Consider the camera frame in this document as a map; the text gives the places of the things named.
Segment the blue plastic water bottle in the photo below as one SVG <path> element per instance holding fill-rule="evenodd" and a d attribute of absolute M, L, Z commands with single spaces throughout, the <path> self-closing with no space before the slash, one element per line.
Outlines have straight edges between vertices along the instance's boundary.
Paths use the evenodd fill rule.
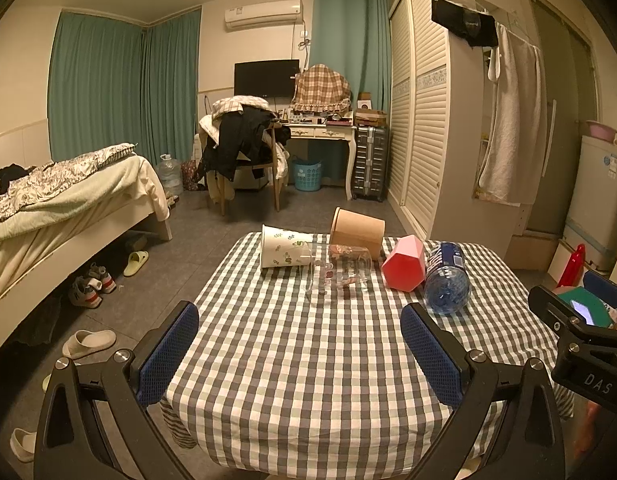
<path fill-rule="evenodd" d="M 425 303 L 438 314 L 455 314 L 468 304 L 470 292 L 465 254 L 458 244 L 442 242 L 427 258 Z"/>

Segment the brown paper cup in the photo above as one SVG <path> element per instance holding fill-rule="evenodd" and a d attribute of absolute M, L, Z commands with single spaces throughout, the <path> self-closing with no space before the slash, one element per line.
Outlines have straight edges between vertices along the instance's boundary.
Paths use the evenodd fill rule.
<path fill-rule="evenodd" d="M 379 260 L 385 233 L 385 221 L 337 207 L 331 223 L 331 245 L 366 248 L 373 260 Z"/>

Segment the white printed paper cup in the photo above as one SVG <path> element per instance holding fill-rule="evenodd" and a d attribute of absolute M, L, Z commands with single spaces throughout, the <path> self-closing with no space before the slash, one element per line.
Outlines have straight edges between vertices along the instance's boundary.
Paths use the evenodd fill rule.
<path fill-rule="evenodd" d="M 260 267 L 308 266 L 313 261 L 313 235 L 262 226 Z"/>

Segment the smartphone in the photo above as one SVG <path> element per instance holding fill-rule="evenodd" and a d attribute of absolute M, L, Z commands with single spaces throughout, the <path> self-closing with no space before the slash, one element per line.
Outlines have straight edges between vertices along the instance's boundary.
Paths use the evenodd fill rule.
<path fill-rule="evenodd" d="M 581 304 L 580 302 L 576 300 L 572 300 L 571 306 L 580 316 L 585 318 L 585 321 L 588 325 L 595 324 L 595 321 L 593 320 L 593 316 L 591 315 L 590 310 L 588 309 L 587 306 L 585 306 L 585 304 Z"/>

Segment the white slipper at edge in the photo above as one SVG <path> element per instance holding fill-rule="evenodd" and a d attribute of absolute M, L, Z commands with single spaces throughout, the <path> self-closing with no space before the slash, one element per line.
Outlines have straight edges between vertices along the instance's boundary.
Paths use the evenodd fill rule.
<path fill-rule="evenodd" d="M 13 455 L 21 463 L 31 463 L 34 460 L 36 448 L 36 432 L 14 428 L 10 434 L 9 445 Z"/>

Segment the sneaker with red trim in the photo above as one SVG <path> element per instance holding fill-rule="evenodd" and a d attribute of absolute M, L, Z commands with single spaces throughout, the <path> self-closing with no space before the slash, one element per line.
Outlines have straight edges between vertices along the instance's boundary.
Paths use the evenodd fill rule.
<path fill-rule="evenodd" d="M 68 292 L 69 302 L 74 307 L 98 308 L 102 301 L 99 295 L 101 287 L 102 283 L 96 278 L 78 276 Z"/>

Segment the green slipper under bed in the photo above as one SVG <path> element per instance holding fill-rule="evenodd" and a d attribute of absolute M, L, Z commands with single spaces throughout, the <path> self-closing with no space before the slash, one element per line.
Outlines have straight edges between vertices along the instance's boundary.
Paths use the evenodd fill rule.
<path fill-rule="evenodd" d="M 123 271 L 125 278 L 131 278 L 146 264 L 150 255 L 146 250 L 134 250 L 128 255 L 128 260 Z"/>

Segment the checkered tablecloth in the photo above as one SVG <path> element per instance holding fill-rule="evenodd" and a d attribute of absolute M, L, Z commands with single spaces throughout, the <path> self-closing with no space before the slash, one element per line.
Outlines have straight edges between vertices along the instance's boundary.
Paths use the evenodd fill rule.
<path fill-rule="evenodd" d="M 200 327 L 160 407 L 176 443 L 230 468 L 296 479 L 384 479 L 415 468 L 450 411 L 399 315 L 421 292 L 322 290 L 262 269 L 261 234 L 229 249 L 197 296 Z"/>

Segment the pink basin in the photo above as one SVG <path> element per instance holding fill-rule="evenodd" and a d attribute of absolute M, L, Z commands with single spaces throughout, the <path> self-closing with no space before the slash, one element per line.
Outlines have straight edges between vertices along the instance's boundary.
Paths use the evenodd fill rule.
<path fill-rule="evenodd" d="M 608 126 L 601 124 L 601 122 L 595 122 L 594 120 L 587 120 L 586 125 L 588 126 L 589 134 L 596 139 L 613 143 L 615 140 L 615 136 L 617 130 Z"/>

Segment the large clear water jug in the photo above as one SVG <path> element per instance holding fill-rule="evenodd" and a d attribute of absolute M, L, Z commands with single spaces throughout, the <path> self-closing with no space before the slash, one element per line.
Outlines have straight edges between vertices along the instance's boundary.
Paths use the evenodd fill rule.
<path fill-rule="evenodd" d="M 184 192 L 182 164 L 171 154 L 162 154 L 158 163 L 158 176 L 165 193 L 179 196 Z"/>

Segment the white louvered wardrobe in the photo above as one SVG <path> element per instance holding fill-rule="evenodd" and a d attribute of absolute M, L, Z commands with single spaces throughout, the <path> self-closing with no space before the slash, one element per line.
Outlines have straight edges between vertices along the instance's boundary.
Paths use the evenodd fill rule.
<path fill-rule="evenodd" d="M 524 21 L 529 0 L 455 0 Z M 432 0 L 393 0 L 387 198 L 406 231 L 505 255 L 521 209 L 475 194 L 487 129 L 485 56 L 431 18 Z"/>

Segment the blue laundry basket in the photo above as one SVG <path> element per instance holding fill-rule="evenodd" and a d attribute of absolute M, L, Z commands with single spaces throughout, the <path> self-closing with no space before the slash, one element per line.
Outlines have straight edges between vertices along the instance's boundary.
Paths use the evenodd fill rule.
<path fill-rule="evenodd" d="M 294 159 L 293 182 L 298 191 L 317 192 L 321 188 L 322 163 L 320 160 Z"/>

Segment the wooden chair with clothes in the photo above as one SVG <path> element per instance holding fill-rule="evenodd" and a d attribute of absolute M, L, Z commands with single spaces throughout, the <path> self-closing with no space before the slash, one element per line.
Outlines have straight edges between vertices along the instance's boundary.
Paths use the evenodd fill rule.
<path fill-rule="evenodd" d="M 230 190 L 240 167 L 249 167 L 259 179 L 270 174 L 274 207 L 280 208 L 281 188 L 288 183 L 291 130 L 268 102 L 258 96 L 231 96 L 211 105 L 200 120 L 201 159 L 196 178 L 210 200 L 226 210 Z"/>

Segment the plaid cloth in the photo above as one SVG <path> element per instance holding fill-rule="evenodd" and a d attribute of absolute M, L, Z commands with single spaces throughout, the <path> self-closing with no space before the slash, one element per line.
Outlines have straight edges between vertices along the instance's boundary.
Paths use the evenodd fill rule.
<path fill-rule="evenodd" d="M 345 114 L 351 108 L 351 86 L 325 64 L 310 66 L 295 77 L 292 107 L 298 113 Z"/>

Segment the white air conditioner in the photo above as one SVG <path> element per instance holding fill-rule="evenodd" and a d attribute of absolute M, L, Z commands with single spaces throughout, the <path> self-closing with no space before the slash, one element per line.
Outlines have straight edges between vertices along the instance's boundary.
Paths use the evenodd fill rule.
<path fill-rule="evenodd" d="M 236 6 L 225 11 L 224 24 L 227 30 L 293 25 L 304 18 L 301 0 L 279 0 L 272 2 Z"/>

